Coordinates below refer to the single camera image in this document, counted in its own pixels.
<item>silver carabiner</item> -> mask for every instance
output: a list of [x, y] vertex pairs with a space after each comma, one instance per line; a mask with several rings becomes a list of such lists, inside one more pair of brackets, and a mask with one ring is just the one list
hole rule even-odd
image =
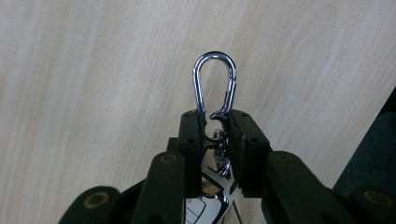
[[228, 90], [225, 95], [223, 107], [221, 108], [221, 110], [213, 113], [210, 116], [211, 119], [217, 119], [219, 121], [224, 121], [227, 119], [228, 113], [233, 107], [233, 96], [235, 94], [235, 87], [236, 87], [236, 67], [235, 64], [233, 63], [233, 60], [228, 55], [218, 51], [211, 51], [202, 55], [197, 60], [195, 66], [192, 69], [192, 78], [194, 80], [195, 97], [197, 101], [198, 113], [201, 115], [204, 125], [206, 125], [206, 118], [205, 118], [206, 108], [205, 108], [204, 96], [202, 93], [200, 73], [204, 63], [212, 59], [219, 60], [227, 66], [230, 82], [228, 84]]

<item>metal hook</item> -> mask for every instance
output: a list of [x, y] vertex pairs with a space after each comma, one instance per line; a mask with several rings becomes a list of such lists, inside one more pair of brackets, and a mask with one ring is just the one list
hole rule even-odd
[[228, 68], [228, 74], [230, 76], [230, 82], [228, 85], [228, 90], [225, 95], [224, 99], [224, 105], [221, 108], [221, 110], [213, 113], [210, 118], [211, 119], [218, 119], [220, 121], [224, 121], [228, 117], [228, 113], [233, 107], [233, 95], [235, 93], [235, 87], [236, 87], [236, 67], [235, 64], [233, 63], [233, 60], [226, 55], [225, 53], [218, 52], [218, 51], [211, 51], [208, 52], [204, 55], [202, 55], [197, 62], [195, 63], [195, 66], [192, 69], [192, 77], [194, 80], [194, 87], [195, 87], [195, 97], [197, 101], [197, 108], [198, 112], [202, 117], [202, 120], [204, 122], [204, 125], [206, 125], [206, 118], [205, 118], [205, 102], [204, 102], [204, 96], [202, 93], [202, 85], [201, 85], [201, 69], [204, 63], [207, 61], [210, 61], [212, 59], [219, 60], [223, 62], [227, 68]]

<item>metal ring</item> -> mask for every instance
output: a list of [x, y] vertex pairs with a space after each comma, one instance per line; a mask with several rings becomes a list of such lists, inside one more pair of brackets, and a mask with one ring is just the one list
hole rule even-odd
[[213, 113], [210, 118], [211, 119], [218, 119], [220, 121], [226, 120], [228, 113], [233, 107], [233, 96], [235, 93], [235, 87], [236, 87], [236, 67], [235, 64], [233, 63], [233, 60], [226, 55], [225, 53], [218, 52], [218, 51], [211, 51], [208, 52], [204, 55], [202, 55], [197, 62], [195, 63], [195, 66], [192, 69], [192, 77], [194, 81], [194, 87], [195, 87], [195, 98], [197, 102], [197, 108], [198, 112], [202, 117], [202, 120], [204, 122], [204, 125], [206, 125], [206, 118], [205, 118], [205, 102], [204, 102], [204, 95], [202, 92], [202, 84], [201, 84], [201, 69], [204, 63], [210, 60], [219, 60], [223, 62], [227, 68], [228, 68], [228, 74], [230, 77], [230, 82], [228, 85], [228, 90], [225, 95], [224, 99], [224, 105], [221, 108], [221, 110]]
[[91, 194], [90, 196], [88, 196], [88, 198], [85, 199], [84, 206], [86, 208], [93, 209], [93, 208], [96, 208], [104, 203], [107, 203], [109, 198], [110, 198], [110, 196], [108, 195], [107, 192], [98, 191], [98, 192]]
[[384, 193], [374, 190], [366, 190], [363, 195], [368, 201], [376, 205], [381, 205], [383, 207], [393, 206], [393, 200]]

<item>chrome metal part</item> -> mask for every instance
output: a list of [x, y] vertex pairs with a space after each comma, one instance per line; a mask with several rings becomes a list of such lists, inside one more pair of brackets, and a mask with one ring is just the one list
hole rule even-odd
[[218, 137], [219, 141], [214, 144], [216, 147], [214, 148], [213, 157], [215, 159], [218, 174], [225, 177], [228, 176], [231, 168], [231, 162], [228, 156], [227, 136], [224, 131], [220, 129], [216, 129], [214, 135]]
[[206, 125], [206, 119], [205, 119], [205, 101], [204, 101], [204, 95], [202, 92], [202, 83], [201, 83], [201, 69], [203, 65], [210, 61], [210, 60], [219, 60], [223, 62], [227, 68], [228, 68], [228, 75], [230, 77], [230, 82], [228, 85], [228, 90], [225, 95], [224, 99], [224, 105], [221, 108], [221, 110], [213, 113], [210, 118], [211, 119], [218, 119], [220, 121], [226, 120], [228, 113], [233, 107], [233, 96], [235, 93], [235, 88], [236, 88], [236, 67], [235, 64], [233, 63], [233, 60], [226, 55], [225, 53], [218, 52], [218, 51], [211, 51], [208, 52], [204, 55], [202, 55], [198, 61], [195, 63], [195, 66], [192, 69], [192, 77], [194, 81], [194, 87], [195, 87], [195, 97], [196, 97], [196, 103], [197, 103], [197, 108], [198, 111], [201, 115], [201, 118], [204, 122], [204, 125]]
[[202, 167], [204, 196], [186, 199], [185, 223], [219, 223], [233, 204], [233, 183], [206, 166]]

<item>light wood panel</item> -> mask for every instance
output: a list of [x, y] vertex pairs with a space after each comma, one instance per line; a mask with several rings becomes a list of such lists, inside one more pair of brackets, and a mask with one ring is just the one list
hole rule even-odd
[[[395, 1], [0, 1], [0, 223], [56, 223], [85, 189], [143, 179], [210, 50], [236, 63], [233, 108], [332, 187], [396, 84], [395, 36]], [[224, 66], [203, 85], [219, 109]]]

